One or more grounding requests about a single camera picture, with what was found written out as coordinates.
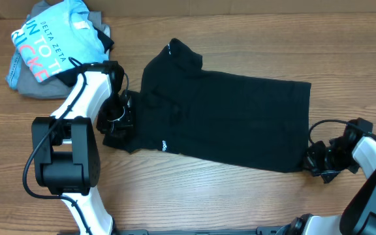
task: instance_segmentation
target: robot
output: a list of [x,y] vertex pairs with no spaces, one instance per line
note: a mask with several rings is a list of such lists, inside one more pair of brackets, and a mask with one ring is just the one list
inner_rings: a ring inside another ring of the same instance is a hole
[[[319,217],[306,214],[291,224],[258,227],[255,230],[197,230],[148,232],[118,230],[107,213],[97,189],[101,164],[92,124],[105,134],[104,141],[123,144],[133,135],[132,99],[127,94],[129,79],[117,61],[81,64],[70,62],[79,69],[77,82],[61,107],[50,117],[36,117],[32,124],[33,152],[23,172],[24,189],[31,196],[60,199],[69,208],[80,235],[376,235],[376,135],[373,124],[355,120],[324,120],[309,130],[311,146],[304,157],[304,168],[313,176],[331,182],[342,170],[356,173],[362,168],[368,179],[342,215]],[[121,95],[124,76],[127,88]],[[332,139],[330,146],[314,143],[311,131],[324,122],[346,124],[343,136]],[[56,152],[53,146],[72,144],[71,152]],[[27,173],[34,160],[35,177],[41,187],[52,195],[37,195],[27,185]]]

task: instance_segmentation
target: black garment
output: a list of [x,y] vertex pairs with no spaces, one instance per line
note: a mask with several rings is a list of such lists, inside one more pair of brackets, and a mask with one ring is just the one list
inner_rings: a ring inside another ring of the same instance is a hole
[[178,39],[144,70],[133,152],[157,149],[278,172],[302,169],[311,84],[204,71]]
[[[111,49],[112,45],[114,45],[114,41],[107,35],[105,35],[105,33],[101,30],[97,28],[94,29],[97,31],[98,39],[102,42],[102,45],[104,46],[104,53],[106,53],[109,49]],[[60,72],[56,74],[56,78],[61,80],[66,86],[75,86],[78,79],[78,68],[68,69]]]

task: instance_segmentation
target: wood grain tabletop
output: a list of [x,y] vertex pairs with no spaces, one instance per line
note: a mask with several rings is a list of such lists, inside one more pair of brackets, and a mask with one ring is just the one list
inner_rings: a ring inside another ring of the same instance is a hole
[[[310,124],[365,118],[376,133],[376,14],[105,18],[115,41],[111,60],[140,90],[144,67],[171,38],[203,55],[206,70],[311,82]],[[22,20],[0,20],[0,234],[56,234],[76,230],[60,201],[31,198],[22,171],[31,153],[31,122],[62,100],[22,97],[5,82]],[[341,124],[314,131],[314,140],[342,134]],[[256,228],[290,223],[304,213],[341,214],[365,182],[361,171],[324,185],[308,173],[281,174],[159,151],[128,153],[102,145],[98,184],[120,229]],[[30,169],[32,190],[37,185]]]

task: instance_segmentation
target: light blue shirt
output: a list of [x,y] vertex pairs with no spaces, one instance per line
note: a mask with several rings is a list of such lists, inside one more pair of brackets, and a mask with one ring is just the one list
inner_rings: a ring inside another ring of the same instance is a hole
[[81,0],[64,0],[11,34],[12,42],[37,81],[72,69],[69,57],[81,63],[108,60],[88,14]]

